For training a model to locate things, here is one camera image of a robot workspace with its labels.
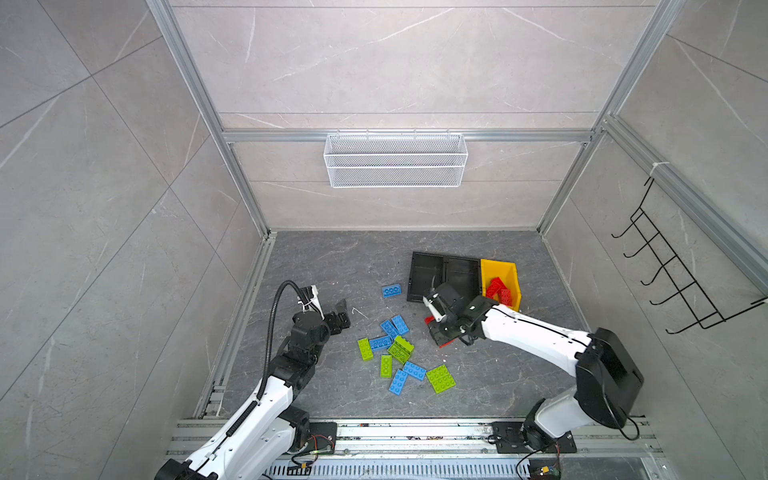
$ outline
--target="yellow bin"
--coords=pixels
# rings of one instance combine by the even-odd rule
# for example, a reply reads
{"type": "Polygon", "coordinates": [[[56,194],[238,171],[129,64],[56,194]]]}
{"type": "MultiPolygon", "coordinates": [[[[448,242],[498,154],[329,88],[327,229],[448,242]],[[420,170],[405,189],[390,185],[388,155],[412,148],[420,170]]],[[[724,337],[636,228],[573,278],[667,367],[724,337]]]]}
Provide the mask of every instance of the yellow bin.
{"type": "Polygon", "coordinates": [[[512,309],[515,312],[520,311],[520,283],[518,283],[518,268],[514,263],[497,262],[496,260],[480,259],[480,273],[482,275],[482,294],[485,295],[485,289],[491,285],[491,280],[498,277],[509,288],[512,297],[512,309]]]}

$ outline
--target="wall tile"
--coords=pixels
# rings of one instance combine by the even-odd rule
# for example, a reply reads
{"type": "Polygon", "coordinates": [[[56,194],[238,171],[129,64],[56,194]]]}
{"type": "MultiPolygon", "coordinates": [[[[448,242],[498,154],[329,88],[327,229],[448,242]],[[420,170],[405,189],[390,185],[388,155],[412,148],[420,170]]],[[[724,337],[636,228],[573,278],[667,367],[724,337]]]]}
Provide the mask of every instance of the wall tile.
{"type": "Polygon", "coordinates": [[[0,3],[0,125],[78,83],[88,71],[40,4],[0,3]]]}
{"type": "MultiPolygon", "coordinates": [[[[320,142],[238,143],[234,149],[249,180],[326,181],[320,142]]],[[[578,142],[469,142],[464,181],[562,180],[578,142]]]]}
{"type": "Polygon", "coordinates": [[[165,42],[157,40],[94,76],[168,183],[208,135],[165,42]]]}
{"type": "Polygon", "coordinates": [[[220,111],[349,114],[598,111],[652,11],[175,9],[220,111]]]}
{"type": "Polygon", "coordinates": [[[160,36],[144,0],[41,0],[91,73],[160,36]]]}
{"type": "Polygon", "coordinates": [[[743,478],[707,416],[572,201],[547,234],[555,261],[592,329],[616,333],[645,377],[633,413],[645,414],[683,480],[743,478]]]}
{"type": "Polygon", "coordinates": [[[0,392],[167,185],[93,80],[0,129],[0,392]]]}
{"type": "MultiPolygon", "coordinates": [[[[571,7],[571,0],[171,0],[190,7],[571,7]]],[[[649,6],[655,0],[580,0],[579,6],[649,6]]]]}
{"type": "Polygon", "coordinates": [[[768,79],[766,25],[764,0],[689,0],[670,35],[768,79]]]}
{"type": "Polygon", "coordinates": [[[487,114],[228,114],[224,128],[592,128],[595,112],[487,114]]]}
{"type": "Polygon", "coordinates": [[[214,252],[170,189],[0,401],[4,478],[95,478],[214,252]]]}
{"type": "MultiPolygon", "coordinates": [[[[639,234],[631,230],[621,239],[610,237],[610,233],[619,234],[629,224],[629,215],[645,194],[646,178],[615,143],[608,141],[598,148],[571,197],[616,263],[744,476],[759,478],[768,468],[763,447],[768,442],[765,433],[768,432],[765,415],[768,407],[763,394],[768,389],[768,374],[763,368],[768,362],[768,353],[763,348],[763,340],[768,336],[765,323],[768,306],[712,329],[694,327],[678,335],[666,333],[665,329],[683,328],[694,318],[680,299],[662,306],[650,304],[650,301],[667,298],[674,292],[674,286],[664,273],[650,286],[641,283],[653,278],[658,268],[649,249],[632,259],[624,258],[623,253],[631,255],[643,245],[639,234]]],[[[659,187],[651,188],[644,210],[726,316],[761,298],[749,280],[659,187]]],[[[650,224],[638,223],[649,237],[650,224]]],[[[661,242],[652,245],[656,250],[665,247],[661,242]]],[[[666,253],[662,259],[671,255],[666,253]]],[[[682,267],[677,270],[673,270],[673,275],[678,285],[692,281],[682,267]]],[[[700,316],[713,312],[702,291],[695,286],[687,290],[686,298],[700,316]]],[[[711,325],[719,319],[713,317],[704,324],[711,325]]]]}
{"type": "Polygon", "coordinates": [[[456,188],[340,188],[251,182],[271,228],[535,228],[558,181],[465,182],[456,188]]]}
{"type": "Polygon", "coordinates": [[[153,478],[178,420],[192,416],[240,294],[214,255],[139,395],[101,478],[153,478]]]}
{"type": "Polygon", "coordinates": [[[170,186],[211,245],[218,246],[240,202],[240,193],[208,137],[170,186]]]}
{"type": "Polygon", "coordinates": [[[245,204],[240,202],[217,248],[219,257],[239,286],[245,284],[260,243],[261,237],[256,225],[245,204]]]}
{"type": "Polygon", "coordinates": [[[621,117],[768,250],[766,111],[768,82],[665,38],[621,117]]]}

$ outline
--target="gray floor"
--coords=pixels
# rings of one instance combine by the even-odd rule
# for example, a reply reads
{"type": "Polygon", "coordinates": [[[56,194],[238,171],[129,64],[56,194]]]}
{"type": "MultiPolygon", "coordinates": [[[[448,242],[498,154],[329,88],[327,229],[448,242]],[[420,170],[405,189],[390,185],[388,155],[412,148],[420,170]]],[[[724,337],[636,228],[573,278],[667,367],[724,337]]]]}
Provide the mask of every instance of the gray floor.
{"type": "MultiPolygon", "coordinates": [[[[536,232],[281,232],[266,269],[224,393],[223,413],[240,406],[263,368],[266,319],[277,286],[286,279],[316,284],[325,310],[347,298],[352,327],[331,337],[317,371],[294,405],[320,416],[495,416],[524,415],[542,397],[557,395],[574,380],[552,364],[492,341],[454,342],[442,349],[424,325],[429,311],[405,295],[382,298],[381,286],[400,283],[405,293],[414,250],[516,262],[521,311],[569,328],[581,328],[568,295],[536,232]],[[363,362],[357,340],[383,335],[379,324],[400,314],[414,344],[411,360],[426,369],[445,364],[457,386],[437,396],[429,383],[412,377],[401,396],[379,378],[379,358],[363,362]]],[[[275,340],[290,331],[293,294],[283,296],[275,340]]]]}

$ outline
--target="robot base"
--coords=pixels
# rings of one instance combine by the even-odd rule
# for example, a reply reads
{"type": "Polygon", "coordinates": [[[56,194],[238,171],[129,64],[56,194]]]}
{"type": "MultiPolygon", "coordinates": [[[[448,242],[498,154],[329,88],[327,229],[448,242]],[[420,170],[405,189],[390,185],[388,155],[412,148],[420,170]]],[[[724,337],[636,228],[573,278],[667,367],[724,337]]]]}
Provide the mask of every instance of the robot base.
{"type": "MultiPolygon", "coordinates": [[[[493,422],[493,435],[496,439],[497,453],[531,453],[531,450],[525,445],[522,435],[523,422],[493,422]]],[[[557,441],[560,445],[560,453],[576,453],[576,444],[573,435],[566,433],[557,441]]],[[[548,446],[543,450],[544,453],[556,453],[555,444],[548,446]]]]}

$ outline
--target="black wire hook rack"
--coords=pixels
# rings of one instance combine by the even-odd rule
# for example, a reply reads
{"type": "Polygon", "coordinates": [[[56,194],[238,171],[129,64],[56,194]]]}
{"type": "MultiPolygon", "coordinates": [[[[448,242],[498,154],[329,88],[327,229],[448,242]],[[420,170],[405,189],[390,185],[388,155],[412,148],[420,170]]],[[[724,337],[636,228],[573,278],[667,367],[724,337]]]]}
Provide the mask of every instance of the black wire hook rack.
{"type": "Polygon", "coordinates": [[[675,293],[673,293],[672,295],[668,296],[664,300],[661,300],[658,303],[651,301],[650,304],[651,305],[661,305],[662,303],[666,303],[666,302],[672,300],[674,297],[679,295],[680,298],[682,298],[683,301],[685,302],[685,306],[688,307],[688,310],[690,311],[690,314],[694,316],[695,321],[693,323],[691,323],[690,325],[685,326],[685,327],[683,327],[683,328],[681,328],[679,330],[675,330],[675,331],[670,331],[669,329],[665,329],[667,331],[667,333],[669,333],[670,335],[675,335],[677,333],[684,332],[685,330],[688,330],[690,327],[695,326],[695,325],[698,325],[699,327],[701,327],[702,329],[705,329],[705,330],[706,329],[710,329],[710,328],[712,328],[715,325],[720,325],[721,323],[726,322],[726,321],[728,321],[728,320],[730,320],[730,319],[732,319],[732,318],[734,318],[736,316],[739,316],[742,313],[749,312],[750,310],[755,309],[758,306],[761,306],[761,305],[765,304],[765,301],[768,300],[768,296],[766,296],[764,298],[761,298],[759,300],[755,300],[754,302],[750,303],[750,306],[748,306],[744,310],[741,310],[740,312],[734,313],[731,316],[723,316],[723,314],[720,312],[720,309],[717,308],[717,306],[714,304],[714,302],[712,301],[710,296],[707,294],[707,291],[704,290],[704,288],[699,284],[698,280],[696,280],[696,277],[690,272],[690,270],[688,270],[688,267],[686,266],[685,262],[683,262],[683,260],[677,254],[677,251],[675,251],[675,249],[672,248],[672,245],[670,245],[670,243],[667,241],[667,238],[659,231],[659,229],[656,227],[656,224],[654,223],[654,221],[648,216],[648,214],[645,212],[645,210],[643,210],[643,203],[645,202],[645,199],[648,196],[648,192],[650,191],[650,188],[654,185],[654,179],[652,177],[649,177],[648,180],[646,180],[643,185],[644,186],[647,185],[648,188],[645,190],[645,195],[643,195],[643,200],[640,201],[640,206],[637,207],[637,209],[630,215],[631,222],[629,224],[629,227],[627,227],[626,230],[621,232],[620,235],[613,235],[613,234],[611,234],[611,236],[613,238],[622,238],[626,234],[626,232],[628,232],[632,227],[634,227],[634,229],[643,238],[643,241],[645,243],[643,243],[643,246],[640,247],[635,253],[632,253],[631,255],[627,255],[625,253],[624,256],[626,258],[632,258],[632,257],[636,256],[638,253],[640,253],[644,248],[647,247],[653,253],[654,257],[656,258],[656,260],[658,261],[658,263],[660,265],[659,266],[659,270],[656,271],[656,273],[654,274],[654,277],[652,279],[650,279],[650,282],[645,283],[644,281],[641,280],[641,283],[643,285],[645,285],[645,286],[651,285],[659,277],[659,274],[661,272],[664,272],[664,273],[667,274],[667,277],[670,279],[670,281],[672,282],[672,285],[677,290],[675,293]],[[653,235],[651,235],[650,238],[646,238],[646,235],[637,226],[637,221],[639,219],[643,218],[643,217],[645,217],[645,219],[648,220],[650,225],[653,227],[653,230],[655,230],[655,233],[653,235]],[[657,238],[657,237],[661,238],[666,243],[667,247],[670,249],[670,251],[673,254],[672,257],[669,260],[667,260],[667,261],[664,261],[664,262],[661,261],[661,258],[659,257],[658,252],[656,250],[654,250],[653,245],[650,244],[650,242],[653,239],[657,238]],[[691,281],[689,283],[687,283],[685,286],[679,286],[677,284],[677,282],[675,282],[674,278],[672,278],[672,275],[670,274],[669,270],[667,270],[667,266],[669,266],[672,263],[673,260],[677,260],[677,262],[680,265],[683,266],[683,268],[685,269],[686,273],[688,274],[688,276],[691,279],[691,281]],[[694,308],[690,305],[690,303],[688,303],[688,299],[685,297],[685,295],[683,295],[683,291],[685,291],[685,290],[687,290],[687,289],[689,289],[691,287],[698,288],[699,291],[704,295],[704,297],[707,299],[707,302],[709,302],[709,304],[714,309],[714,311],[712,313],[710,313],[709,315],[704,316],[702,318],[699,318],[699,316],[694,311],[694,308]],[[711,323],[709,325],[704,325],[702,323],[704,320],[706,320],[706,319],[708,319],[708,318],[710,318],[712,316],[716,316],[716,315],[720,317],[720,319],[717,320],[716,322],[711,323]]]}

